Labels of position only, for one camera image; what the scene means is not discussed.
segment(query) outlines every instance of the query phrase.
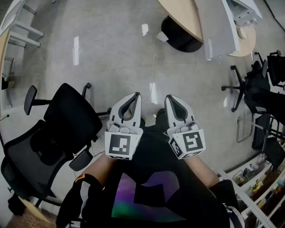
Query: person's arm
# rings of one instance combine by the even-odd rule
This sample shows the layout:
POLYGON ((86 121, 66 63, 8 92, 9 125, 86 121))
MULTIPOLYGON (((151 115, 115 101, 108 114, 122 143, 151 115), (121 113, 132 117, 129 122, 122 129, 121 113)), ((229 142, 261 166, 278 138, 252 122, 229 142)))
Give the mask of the person's arm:
POLYGON ((78 221, 80 214, 83 220, 89 219, 89 216, 94 214, 100 214, 105 203, 101 197, 102 189, 116 161, 117 159, 111 159, 103 154, 75 180, 59 210, 56 221, 58 228, 65 228, 71 221, 78 221), (83 205, 81 191, 86 189, 88 196, 85 205, 94 205, 91 214, 81 211, 83 205))
POLYGON ((100 182, 102 186, 105 186, 105 182, 116 161, 117 159, 109 158, 104 153, 98 160, 85 169, 82 174, 92 175, 100 182))
POLYGON ((184 159, 184 161, 207 188, 220 182, 218 176, 198 156, 184 159))

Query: white shelf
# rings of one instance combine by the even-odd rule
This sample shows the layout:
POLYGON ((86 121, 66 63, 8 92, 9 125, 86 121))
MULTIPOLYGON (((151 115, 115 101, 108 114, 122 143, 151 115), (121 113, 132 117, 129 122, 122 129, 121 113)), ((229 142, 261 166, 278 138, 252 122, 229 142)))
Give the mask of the white shelf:
POLYGON ((257 228, 262 228, 262 227, 264 227, 264 225, 263 225, 263 224, 260 224, 257 228))
POLYGON ((263 224, 265 228, 276 228, 272 221, 261 211, 261 209, 250 199, 250 197, 241 188, 229 178, 229 176, 224 172, 220 171, 219 174, 223 179, 229 179, 232 181, 235 193, 240 197, 240 199, 250 208, 252 213, 256 218, 263 224))
MULTIPOLYGON (((277 179, 272 183, 272 185, 257 199, 254 201, 255 204, 259 203, 266 195, 271 191, 274 185, 280 180, 283 176, 285 175, 285 169, 281 172, 281 174, 277 177, 277 179)), ((241 215, 245 218, 247 216, 247 213, 249 213, 250 209, 247 208, 245 209, 241 215)))
POLYGON ((281 206, 281 204, 283 203, 283 201, 285 200, 285 196, 282 197, 282 199, 280 200, 280 202, 277 204, 277 206, 273 209, 273 211, 271 211, 270 215, 268 216, 269 218, 271 218, 272 215, 274 215, 274 213, 277 211, 277 209, 281 206))
POLYGON ((251 159, 249 162, 247 162, 246 164, 238 167, 237 169, 233 170, 233 171, 230 171, 229 173, 227 173, 227 175, 230 177, 230 178, 233 178, 234 175, 236 175, 238 173, 238 171, 240 170, 244 170, 245 168, 250 168, 250 165, 253 164, 253 163, 256 163, 257 159, 258 159, 259 155, 257 155, 255 158, 251 159))
POLYGON ((251 186, 255 185, 257 183, 257 181, 260 179, 260 177, 262 175, 264 175, 266 173, 266 171, 271 167, 271 163, 267 164, 265 166, 265 168, 259 173, 257 174, 254 178, 252 178, 250 181, 248 181, 247 183, 245 183, 243 186, 241 186, 240 188, 244 191, 247 192, 251 186))

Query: wooden desk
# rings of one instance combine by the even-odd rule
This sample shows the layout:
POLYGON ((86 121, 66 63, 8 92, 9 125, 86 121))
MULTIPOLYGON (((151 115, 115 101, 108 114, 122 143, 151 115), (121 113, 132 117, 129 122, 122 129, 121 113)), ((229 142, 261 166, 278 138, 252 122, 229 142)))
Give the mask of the wooden desk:
MULTIPOLYGON (((35 15, 36 14, 36 11, 34 11, 33 9, 31 9, 29 6, 27 6, 25 4, 26 0, 13 0, 10 7, 8 8, 2 22, 1 22, 1 25, 0 25, 0 36, 9 28, 11 28, 12 26, 17 26, 23 30, 26 30, 28 31, 29 33, 34 33, 38 36, 41 36, 43 37, 44 36, 44 33, 40 32, 39 30, 36 30, 34 28, 32 28, 31 26, 27 26, 26 24, 24 24, 23 22, 21 21, 18 21, 17 18, 18 18, 18 15, 21 11, 21 9, 25 9, 27 10, 28 12, 30 12, 31 14, 35 15)), ((13 38, 13 39, 16 39, 18 41, 22 41, 22 42, 25 42, 25 43, 29 43, 29 44, 32 44, 32 45, 35 45, 37 47, 40 47, 40 43, 39 42, 36 42, 32 39, 29 39, 25 36, 22 36, 18 33, 15 33, 15 32, 12 32, 10 31, 10 37, 13 38)))
MULTIPOLYGON (((203 43, 203 35, 198 14, 198 8, 194 0, 158 0, 161 6, 166 10, 169 17, 174 20, 181 28, 188 32, 195 39, 203 43)), ((235 57, 244 57, 249 55, 256 43, 256 32, 253 26, 246 27, 248 34, 247 40, 240 41, 240 51, 229 54, 235 57)))
MULTIPOLYGON (((5 53, 6 48, 9 40, 9 29, 7 29, 2 36, 0 36, 0 74, 1 74, 1 80, 0 80, 0 88, 2 88, 2 72, 4 67, 4 59, 5 59, 5 53)), ((0 91, 0 118, 2 117, 2 91, 0 91)))

